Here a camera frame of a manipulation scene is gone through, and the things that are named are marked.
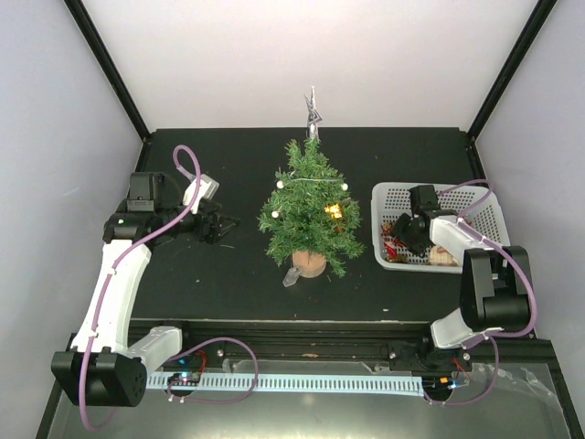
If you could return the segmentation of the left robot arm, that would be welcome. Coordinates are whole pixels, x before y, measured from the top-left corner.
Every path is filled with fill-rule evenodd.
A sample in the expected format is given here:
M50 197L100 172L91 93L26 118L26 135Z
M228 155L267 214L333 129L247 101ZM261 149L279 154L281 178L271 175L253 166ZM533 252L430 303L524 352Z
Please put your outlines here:
M136 172L127 197L104 225L101 269L90 307L69 349L54 354L51 371L70 401L78 405L134 407L150 375L168 359L189 363L197 344L178 327L151 329L128 343L139 284L154 247L180 234L215 243L239 225L213 201L219 183L192 177L180 204L166 205L172 178L162 172Z

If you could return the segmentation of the silver glitter star topper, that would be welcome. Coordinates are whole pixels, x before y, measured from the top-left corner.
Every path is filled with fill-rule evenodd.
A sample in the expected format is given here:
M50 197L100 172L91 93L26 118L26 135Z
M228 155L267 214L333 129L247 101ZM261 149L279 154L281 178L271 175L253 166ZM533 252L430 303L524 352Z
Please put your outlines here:
M310 95L305 95L304 98L307 106L306 137L309 140L318 140L319 123L323 120L323 118L316 108L314 87L311 88Z

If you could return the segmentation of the clear battery box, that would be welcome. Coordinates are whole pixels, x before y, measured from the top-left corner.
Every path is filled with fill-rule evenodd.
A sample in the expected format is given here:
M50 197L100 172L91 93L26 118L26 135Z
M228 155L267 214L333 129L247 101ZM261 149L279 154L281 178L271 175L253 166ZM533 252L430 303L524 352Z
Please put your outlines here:
M301 277L303 273L303 269L299 266L291 267L287 274L285 274L284 279L282 280L282 284L284 287L288 288L295 285L298 279Z

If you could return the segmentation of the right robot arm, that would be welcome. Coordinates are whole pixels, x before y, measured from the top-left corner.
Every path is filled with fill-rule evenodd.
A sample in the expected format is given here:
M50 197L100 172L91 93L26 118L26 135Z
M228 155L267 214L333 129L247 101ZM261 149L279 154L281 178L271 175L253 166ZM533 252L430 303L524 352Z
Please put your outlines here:
M443 209L433 185L412 187L409 201L411 213L395 221L391 235L418 256L439 246L462 266L459 306L431 323L415 347L421 366L438 368L449 351L493 336L528 335L537 304L526 250L503 247L471 227L463 213Z

